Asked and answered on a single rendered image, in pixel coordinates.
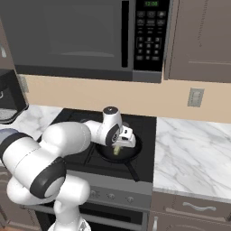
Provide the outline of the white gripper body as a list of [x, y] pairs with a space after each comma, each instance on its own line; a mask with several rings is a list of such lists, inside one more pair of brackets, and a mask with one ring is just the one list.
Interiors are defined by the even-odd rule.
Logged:
[[131, 134], [130, 137], [120, 136], [116, 141], [117, 146], [134, 148], [136, 144], [134, 134]]

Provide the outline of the black frying pan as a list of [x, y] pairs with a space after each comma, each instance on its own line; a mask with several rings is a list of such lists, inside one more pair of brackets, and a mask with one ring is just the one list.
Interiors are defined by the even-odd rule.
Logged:
[[134, 167], [132, 166], [132, 161], [135, 160], [141, 152], [143, 148], [143, 142], [141, 138], [137, 135], [135, 135], [135, 139], [136, 144], [134, 148], [120, 147], [120, 153], [117, 156], [113, 154], [114, 146], [104, 146], [101, 144], [97, 144], [96, 150], [105, 161], [116, 164], [124, 164], [129, 170], [134, 181], [138, 182], [140, 178], [136, 173]]

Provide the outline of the black and silver stove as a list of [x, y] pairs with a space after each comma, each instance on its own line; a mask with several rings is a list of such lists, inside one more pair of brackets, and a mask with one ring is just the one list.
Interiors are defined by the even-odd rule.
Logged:
[[[89, 197], [89, 203], [147, 210], [152, 198], [156, 119], [149, 116], [122, 115], [122, 120], [143, 142], [141, 152], [132, 161], [140, 178], [138, 182], [134, 181], [124, 164], [105, 161], [98, 154], [94, 143], [84, 152], [65, 158], [68, 173], [87, 180], [91, 190], [98, 192], [97, 198]], [[115, 199], [109, 199], [109, 193], [115, 194]], [[134, 198], [133, 203], [127, 201], [129, 196]]]

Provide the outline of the brown drawer front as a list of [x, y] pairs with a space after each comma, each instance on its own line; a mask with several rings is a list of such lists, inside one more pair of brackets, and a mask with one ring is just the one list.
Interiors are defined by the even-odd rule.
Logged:
[[[191, 207], [182, 206], [183, 202], [189, 202], [198, 207], [216, 207], [217, 210], [197, 211]], [[231, 204], [208, 199], [197, 199], [154, 191], [152, 193], [151, 211], [209, 219], [231, 225]]]

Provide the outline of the black oven door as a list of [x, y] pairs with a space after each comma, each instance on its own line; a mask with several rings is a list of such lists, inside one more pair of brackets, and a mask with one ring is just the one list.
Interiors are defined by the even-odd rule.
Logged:
[[[42, 231], [47, 231], [48, 228], [55, 222], [54, 210], [51, 207], [41, 206], [35, 209], [36, 217], [39, 220]], [[121, 226], [108, 226], [89, 222], [92, 231], [147, 231], [148, 216], [143, 213], [143, 223], [140, 226], [130, 225], [130, 228], [123, 228]]]

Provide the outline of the brown base cupboard door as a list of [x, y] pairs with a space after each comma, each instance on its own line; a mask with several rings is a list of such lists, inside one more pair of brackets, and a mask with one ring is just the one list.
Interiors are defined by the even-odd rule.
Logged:
[[154, 217], [158, 217], [157, 231], [231, 231], [231, 225], [161, 212], [150, 213], [147, 231], [152, 231]]

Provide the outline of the grey microwave oven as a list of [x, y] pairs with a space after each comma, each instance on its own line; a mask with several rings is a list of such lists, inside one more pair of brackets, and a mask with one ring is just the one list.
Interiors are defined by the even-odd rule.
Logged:
[[159, 83], [171, 0], [0, 0], [19, 74]]

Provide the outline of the grey microwave door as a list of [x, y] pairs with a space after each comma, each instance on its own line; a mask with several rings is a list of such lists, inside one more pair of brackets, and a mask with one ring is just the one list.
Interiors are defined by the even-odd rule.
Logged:
[[123, 0], [0, 0], [0, 19], [20, 74], [130, 81], [134, 0], [129, 2], [128, 67], [122, 67]]

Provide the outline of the black coffee machine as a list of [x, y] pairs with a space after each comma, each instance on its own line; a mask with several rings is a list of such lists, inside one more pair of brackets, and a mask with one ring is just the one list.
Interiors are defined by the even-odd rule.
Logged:
[[0, 124], [11, 124], [29, 107], [13, 69], [0, 69]]

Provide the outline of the brown base cupboard front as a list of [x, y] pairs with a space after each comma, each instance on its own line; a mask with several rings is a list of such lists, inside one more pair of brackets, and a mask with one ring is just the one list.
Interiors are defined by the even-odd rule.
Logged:
[[6, 188], [11, 178], [10, 172], [0, 166], [0, 215], [5, 226], [22, 231], [42, 231], [35, 213], [13, 203], [7, 196]]

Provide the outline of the grey wall socket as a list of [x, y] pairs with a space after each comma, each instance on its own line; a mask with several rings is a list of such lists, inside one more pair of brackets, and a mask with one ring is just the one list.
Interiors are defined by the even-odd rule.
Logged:
[[188, 106], [200, 107], [204, 95], [204, 88], [191, 88], [189, 92]]
[[22, 75], [17, 75], [17, 77], [18, 77], [18, 79], [20, 81], [20, 85], [21, 85], [21, 88], [22, 88], [23, 92], [29, 93], [26, 78], [24, 76], [22, 76]]

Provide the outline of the brown wall cupboard door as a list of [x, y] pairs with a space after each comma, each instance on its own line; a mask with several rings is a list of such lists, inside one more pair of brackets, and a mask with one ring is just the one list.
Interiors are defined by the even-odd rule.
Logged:
[[173, 0], [166, 79], [231, 83], [231, 0]]
[[0, 51], [0, 69], [14, 69], [14, 61], [5, 36], [4, 26], [0, 20], [0, 44], [5, 48], [6, 58], [3, 58]]

